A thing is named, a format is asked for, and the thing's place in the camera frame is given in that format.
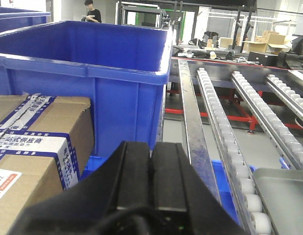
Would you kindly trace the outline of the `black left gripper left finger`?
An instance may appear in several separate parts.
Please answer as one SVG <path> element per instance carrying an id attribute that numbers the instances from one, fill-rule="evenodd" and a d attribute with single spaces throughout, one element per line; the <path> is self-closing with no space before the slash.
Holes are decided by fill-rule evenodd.
<path id="1" fill-rule="evenodd" d="M 149 147 L 122 142 L 71 189 L 27 208 L 11 235 L 148 235 Z"/>

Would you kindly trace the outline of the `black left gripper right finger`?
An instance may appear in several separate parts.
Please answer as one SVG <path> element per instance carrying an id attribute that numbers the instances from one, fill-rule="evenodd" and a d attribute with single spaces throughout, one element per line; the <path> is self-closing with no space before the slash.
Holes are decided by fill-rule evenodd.
<path id="1" fill-rule="evenodd" d="M 181 144 L 160 142 L 153 149 L 153 205 L 174 226 L 176 235 L 243 235 L 190 164 Z"/>

